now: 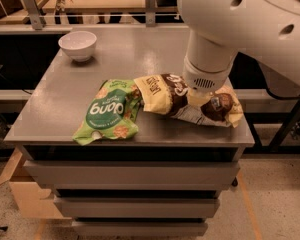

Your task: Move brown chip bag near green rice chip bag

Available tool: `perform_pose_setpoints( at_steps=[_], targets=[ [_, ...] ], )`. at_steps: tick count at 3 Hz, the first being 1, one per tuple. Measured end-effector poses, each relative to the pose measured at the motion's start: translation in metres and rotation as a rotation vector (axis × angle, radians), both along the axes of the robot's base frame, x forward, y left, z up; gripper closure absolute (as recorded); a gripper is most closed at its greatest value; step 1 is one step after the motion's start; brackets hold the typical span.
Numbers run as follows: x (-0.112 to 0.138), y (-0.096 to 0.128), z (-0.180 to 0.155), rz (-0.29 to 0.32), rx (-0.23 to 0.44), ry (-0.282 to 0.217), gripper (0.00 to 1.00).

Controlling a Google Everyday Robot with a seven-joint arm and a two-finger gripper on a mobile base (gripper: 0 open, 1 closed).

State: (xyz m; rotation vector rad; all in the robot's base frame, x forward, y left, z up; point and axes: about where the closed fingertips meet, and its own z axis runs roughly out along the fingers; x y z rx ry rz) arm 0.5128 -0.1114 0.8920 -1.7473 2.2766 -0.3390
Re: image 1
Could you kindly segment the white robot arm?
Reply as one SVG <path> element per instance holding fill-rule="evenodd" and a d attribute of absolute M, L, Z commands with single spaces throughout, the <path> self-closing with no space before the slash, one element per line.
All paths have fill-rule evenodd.
<path fill-rule="evenodd" d="M 190 29 L 183 77 L 195 96 L 220 89 L 239 52 L 300 88 L 300 1 L 177 0 L 177 7 Z"/>

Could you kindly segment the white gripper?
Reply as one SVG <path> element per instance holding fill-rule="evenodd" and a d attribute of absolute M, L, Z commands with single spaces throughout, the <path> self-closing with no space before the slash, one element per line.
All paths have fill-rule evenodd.
<path fill-rule="evenodd" d="M 185 57 L 183 78 L 190 87 L 187 93 L 188 104 L 201 107 L 208 103 L 213 96 L 212 92 L 220 89 L 226 82 L 231 68 L 232 63 L 228 63 L 222 70 L 208 72 L 206 69 L 197 68 Z"/>

